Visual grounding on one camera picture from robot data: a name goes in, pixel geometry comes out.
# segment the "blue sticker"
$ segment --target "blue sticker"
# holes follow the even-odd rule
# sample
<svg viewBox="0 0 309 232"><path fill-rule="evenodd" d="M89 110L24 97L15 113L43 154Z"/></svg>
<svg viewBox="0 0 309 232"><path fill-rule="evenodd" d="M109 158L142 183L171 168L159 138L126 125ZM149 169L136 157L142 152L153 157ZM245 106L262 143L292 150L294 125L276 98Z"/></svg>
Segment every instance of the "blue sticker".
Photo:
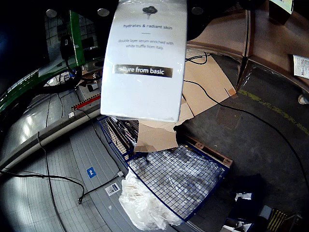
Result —
<svg viewBox="0 0 309 232"><path fill-rule="evenodd" d="M92 177L94 177L94 176L97 175L96 172L95 172L95 170L93 169L93 167L87 169L87 173L88 173L88 175L89 175L90 178L92 178Z"/></svg>

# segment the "white plastic bag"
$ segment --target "white plastic bag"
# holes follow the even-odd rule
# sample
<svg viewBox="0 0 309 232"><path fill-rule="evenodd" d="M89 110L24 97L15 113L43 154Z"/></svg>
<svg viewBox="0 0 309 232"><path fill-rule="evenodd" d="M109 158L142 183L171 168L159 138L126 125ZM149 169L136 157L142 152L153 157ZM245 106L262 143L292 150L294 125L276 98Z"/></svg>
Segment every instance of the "white plastic bag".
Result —
<svg viewBox="0 0 309 232"><path fill-rule="evenodd" d="M183 221L163 205L147 187L129 170L122 180L119 202L140 230L164 230L167 224L180 225Z"/></svg>

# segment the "white label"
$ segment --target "white label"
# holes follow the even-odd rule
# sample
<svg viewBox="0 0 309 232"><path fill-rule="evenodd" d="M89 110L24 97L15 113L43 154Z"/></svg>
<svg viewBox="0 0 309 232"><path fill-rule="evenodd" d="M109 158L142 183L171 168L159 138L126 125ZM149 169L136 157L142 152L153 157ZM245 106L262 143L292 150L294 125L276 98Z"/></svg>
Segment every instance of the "white label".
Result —
<svg viewBox="0 0 309 232"><path fill-rule="evenodd" d="M69 118L74 117L74 116L75 116L74 112L69 113Z"/></svg>
<svg viewBox="0 0 309 232"><path fill-rule="evenodd" d="M293 0L270 0L273 3L280 6L282 9L284 9L286 12L292 14L293 11Z"/></svg>
<svg viewBox="0 0 309 232"><path fill-rule="evenodd" d="M107 192L107 194L109 196L112 196L113 194L115 194L116 192L120 191L119 186L117 185L117 183L113 183L112 185L108 186L107 188L105 188L105 191Z"/></svg>
<svg viewBox="0 0 309 232"><path fill-rule="evenodd" d="M294 75L309 79L309 58L293 55Z"/></svg>
<svg viewBox="0 0 309 232"><path fill-rule="evenodd" d="M185 0L119 1L103 66L101 114L178 121L186 32Z"/></svg>

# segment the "black cable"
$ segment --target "black cable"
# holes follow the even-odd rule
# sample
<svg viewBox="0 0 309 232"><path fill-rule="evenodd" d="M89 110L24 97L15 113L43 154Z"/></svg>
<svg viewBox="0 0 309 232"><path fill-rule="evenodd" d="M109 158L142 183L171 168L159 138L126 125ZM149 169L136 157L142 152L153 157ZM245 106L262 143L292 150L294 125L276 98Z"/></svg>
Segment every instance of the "black cable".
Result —
<svg viewBox="0 0 309 232"><path fill-rule="evenodd" d="M68 68L68 70L69 70L69 72L75 77L76 76L76 73L75 72L73 72L73 70L70 68L70 66L69 66L69 62L68 62L68 60L66 59L65 60L65 63L66 63L66 66L67 66L67 68Z"/></svg>
<svg viewBox="0 0 309 232"><path fill-rule="evenodd" d="M44 153L45 153L45 161L46 161L46 168L47 168L47 177L48 177L48 180L49 180L49 183L50 183L50 190L51 190L51 194L52 194L52 188L51 188L50 178L55 178L55 176L52 176L52 175L49 174L49 166L48 166L47 154L46 154L46 150L44 149L44 147L42 146L42 144L41 144L41 142L40 142L40 140L39 140L39 132L38 132L38 137L37 137L37 138L38 138L38 142L39 142L39 144L40 144L40 147L44 150ZM83 200L83 197L84 197L84 193L85 193L85 188L84 188L84 186L83 186L82 184L80 184L80 183L74 181L74 180L71 180L71 179L67 178L67 177L61 176L61 179L69 180L69 181L71 181L71 182L73 182L73 183L75 183L75 184L78 184L79 186L81 186L81 187L83 188L82 196L78 199L78 204L81 204L81 203L82 203L82 200Z"/></svg>
<svg viewBox="0 0 309 232"><path fill-rule="evenodd" d="M32 173L32 174L37 174L37 175L44 175L42 173L30 172L30 171L19 170L19 169L12 169L12 168L2 168L2 169L8 169L8 170L12 170L12 171L15 171L15 172L25 172L25 173ZM64 176L64 177L80 181L79 179L71 177L71 176Z"/></svg>
<svg viewBox="0 0 309 232"><path fill-rule="evenodd" d="M102 185L100 185L100 186L98 186L98 187L96 187L96 188L94 188L94 189L92 189L92 190L86 192L86 193L84 194L84 196L87 195L87 194L89 194L89 193L91 193L91 192L93 192L93 191L95 191L95 190L97 190L97 189L99 189L100 187L102 187L102 186L104 186L104 185L110 183L112 180L116 179L117 177L118 177L118 174L117 174L116 176L114 176L111 180L105 182L104 184L102 184Z"/></svg>
<svg viewBox="0 0 309 232"><path fill-rule="evenodd" d="M250 112L245 111L245 110L242 110L242 109L234 108L234 107L231 107L231 106L228 106L228 105L223 105L223 104L217 102L215 99L213 99L211 96L208 95L208 93L206 92L206 90L205 90L199 83L196 83L196 82L193 82L193 81L186 81L186 80L184 80L184 81L200 86L200 87L203 89L203 91L205 92L205 94L207 95L207 97L209 97L212 101L214 101L214 102L217 103L218 105L220 105L220 106L222 106L222 107L225 107L225 108L229 108L229 109L232 109L232 110L236 110L236 111L240 111L240 112L244 112L244 113L246 113L246 114L249 114L249 115L255 117L256 119L260 120L261 122L264 122L266 125L270 126L272 129L274 129L274 130L285 140L285 142L288 144L288 146L290 147L290 149L291 149L292 152L294 153L296 159L298 160L299 166L300 166L300 168L301 168L302 174L303 174L304 179L305 179L305 183L306 183L307 189L308 189L308 191L309 191L309 183L308 183L308 180L307 180L307 177L306 177L305 169L304 169L303 164L302 164L302 162L301 162L301 160L300 160L300 157L298 156L298 154L296 153L296 151L294 150L294 148L292 147L292 145L290 144L290 142L287 140L287 138L286 138L276 127L274 127L274 126L271 125L270 123L266 122L265 120L259 118L258 116L256 116L256 115L253 114L253 113L250 113Z"/></svg>
<svg viewBox="0 0 309 232"><path fill-rule="evenodd" d="M60 100L60 103L61 103L61 118L63 118L63 104L62 104L62 100L61 100L59 94L58 93L56 93L56 94L57 94L57 96L58 96L58 98Z"/></svg>
<svg viewBox="0 0 309 232"><path fill-rule="evenodd" d="M54 210L56 212L56 215L57 215L57 218L59 220L60 226L62 227L62 230L64 232L67 232L67 230L66 230L66 228L64 226L64 223L63 223L63 221L62 221L62 219L60 217L60 214L58 212L58 209L56 207L55 197L54 197L54 193L53 193L53 189L52 189L52 182L51 182L51 179L49 177L50 173L49 173L49 165L48 165L47 153L46 153L46 150L44 149L44 147L42 146L42 144L41 144L41 142L39 140L39 132L38 132L38 137L37 138L38 138L38 142L39 142L39 144L40 144L40 146L43 149L44 154L45 154L45 163L46 163L46 170L47 170L47 175L48 175L48 186L49 186L49 192L50 192L50 196L52 198L52 203L53 203L53 206L54 206Z"/></svg>
<svg viewBox="0 0 309 232"><path fill-rule="evenodd" d="M189 62L192 62L192 63L194 63L194 64L199 64L199 65L206 64L207 61L208 61L208 57L209 57L210 55L207 55L206 52L204 52L204 53L205 53L205 55L199 55L199 56L194 56L194 57L186 58L186 59L185 59L185 62L189 61ZM194 59L203 58L203 57L206 58L206 60L205 60L203 63L197 63L197 62L193 61Z"/></svg>
<svg viewBox="0 0 309 232"><path fill-rule="evenodd" d="M46 124L45 127L47 127L47 121L48 121L48 115L49 115L49 106L50 106L50 101L51 101L52 97L49 98L49 103L48 103L48 111L47 111L47 117L46 117Z"/></svg>
<svg viewBox="0 0 309 232"><path fill-rule="evenodd" d="M81 109L77 109L77 110L82 111L82 112L89 118L89 120L91 121L91 118L89 117L89 115L88 115L84 110L81 110ZM108 149L107 149L107 146L103 143L102 138L101 138L101 135L98 134L98 131L97 131L97 129L95 128L95 125L93 124L93 122L91 122L91 124L92 124L92 127L93 127L93 129L95 130L95 133L96 133L97 137L99 138L100 142L101 142L101 143L103 144L103 146L105 147L107 153L108 153L109 156L112 158L112 160L114 160L115 164L116 164L117 167L118 167L118 170L121 171L121 169L120 169L120 167L119 167L117 161L116 161L116 160L114 159L114 157L109 153L109 151L108 151Z"/></svg>

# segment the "black logo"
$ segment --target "black logo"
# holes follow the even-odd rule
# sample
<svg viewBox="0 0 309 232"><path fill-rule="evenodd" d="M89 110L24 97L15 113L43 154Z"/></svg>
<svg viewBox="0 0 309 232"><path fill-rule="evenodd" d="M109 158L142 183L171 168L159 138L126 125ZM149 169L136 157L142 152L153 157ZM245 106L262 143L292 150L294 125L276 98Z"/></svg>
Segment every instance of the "black logo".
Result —
<svg viewBox="0 0 309 232"><path fill-rule="evenodd" d="M147 14L147 19L149 19L150 15L157 13L158 10L154 6L150 6L150 7L144 7L143 12L144 14Z"/></svg>

